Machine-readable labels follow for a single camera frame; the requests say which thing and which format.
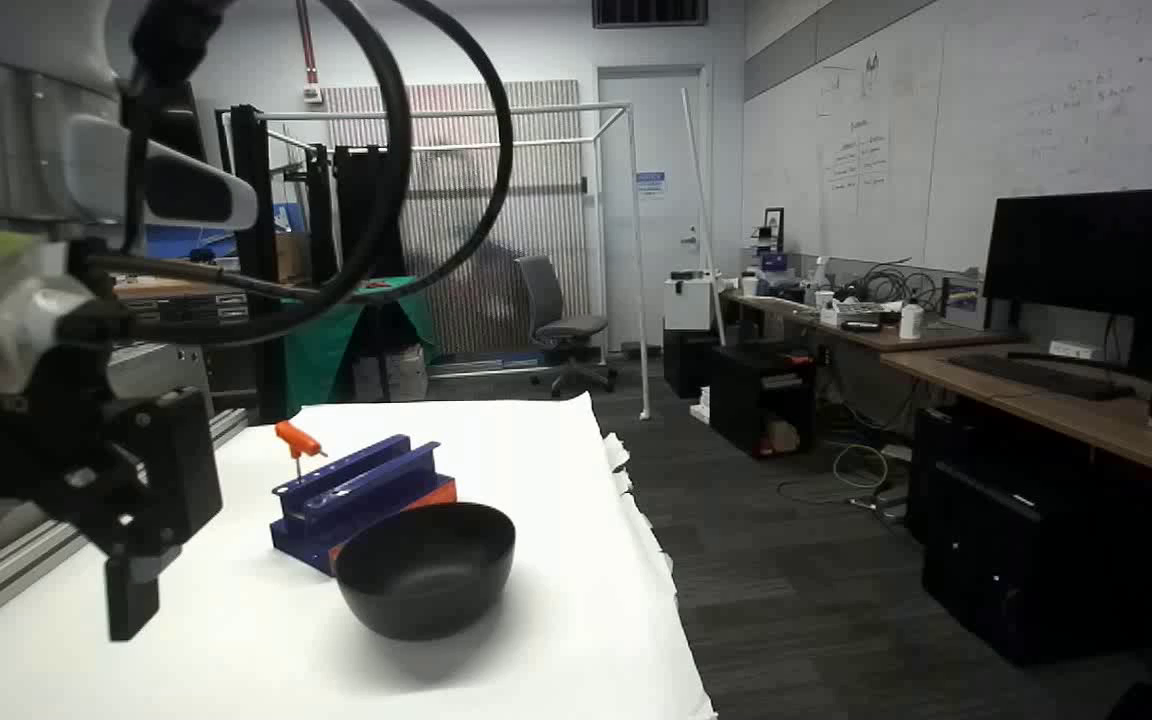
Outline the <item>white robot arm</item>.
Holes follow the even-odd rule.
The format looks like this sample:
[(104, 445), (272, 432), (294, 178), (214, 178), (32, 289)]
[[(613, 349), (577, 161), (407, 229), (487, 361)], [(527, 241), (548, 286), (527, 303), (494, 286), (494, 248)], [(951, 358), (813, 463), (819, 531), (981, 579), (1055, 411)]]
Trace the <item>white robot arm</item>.
[(160, 135), (233, 0), (145, 0), (127, 69), (113, 3), (0, 0), (0, 506), (104, 554), (107, 632), (132, 642), (221, 479), (209, 391), (120, 365), (157, 344), (116, 281), (145, 229), (246, 229), (255, 192)]

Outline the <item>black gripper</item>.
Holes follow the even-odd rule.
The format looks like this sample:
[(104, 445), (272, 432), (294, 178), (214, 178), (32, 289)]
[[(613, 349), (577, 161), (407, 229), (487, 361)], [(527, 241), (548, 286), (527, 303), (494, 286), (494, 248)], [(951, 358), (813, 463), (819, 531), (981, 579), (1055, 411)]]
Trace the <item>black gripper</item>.
[(160, 612), (157, 557), (223, 507), (206, 361), (170, 344), (48, 354), (0, 391), (0, 501), (107, 554), (107, 635), (132, 642)]

